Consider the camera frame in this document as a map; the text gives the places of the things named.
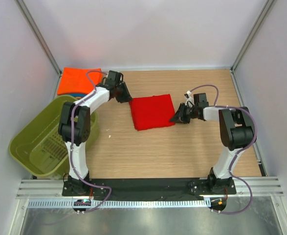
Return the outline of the red t shirt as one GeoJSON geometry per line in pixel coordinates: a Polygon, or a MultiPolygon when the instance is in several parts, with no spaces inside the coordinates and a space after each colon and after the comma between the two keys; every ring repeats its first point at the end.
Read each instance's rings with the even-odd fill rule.
{"type": "Polygon", "coordinates": [[[133,98],[130,101],[130,109],[137,131],[175,125],[170,122],[175,114],[170,94],[133,98]]]}

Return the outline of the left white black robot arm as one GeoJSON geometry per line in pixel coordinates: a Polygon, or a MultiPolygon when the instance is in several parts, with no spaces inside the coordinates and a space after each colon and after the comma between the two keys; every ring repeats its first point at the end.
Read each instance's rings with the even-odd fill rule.
{"type": "Polygon", "coordinates": [[[110,70],[99,84],[91,82],[93,90],[75,102],[65,102],[61,110],[58,134],[62,137],[69,159],[69,173],[64,182],[63,196],[87,195],[96,185],[89,181],[86,142],[91,134],[91,114],[111,99],[119,103],[132,101],[124,75],[110,70]]]}

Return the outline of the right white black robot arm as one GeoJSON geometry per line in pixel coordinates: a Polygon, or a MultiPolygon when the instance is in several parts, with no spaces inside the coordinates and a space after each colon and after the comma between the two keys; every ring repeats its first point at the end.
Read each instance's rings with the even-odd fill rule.
{"type": "Polygon", "coordinates": [[[205,93],[185,94],[187,100],[179,105],[170,119],[174,123],[190,123],[191,119],[217,121],[223,150],[217,163],[210,169],[206,180],[191,181],[193,194],[222,194],[231,188],[233,168],[242,153],[256,141],[255,122],[247,107],[210,106],[205,93]]]}

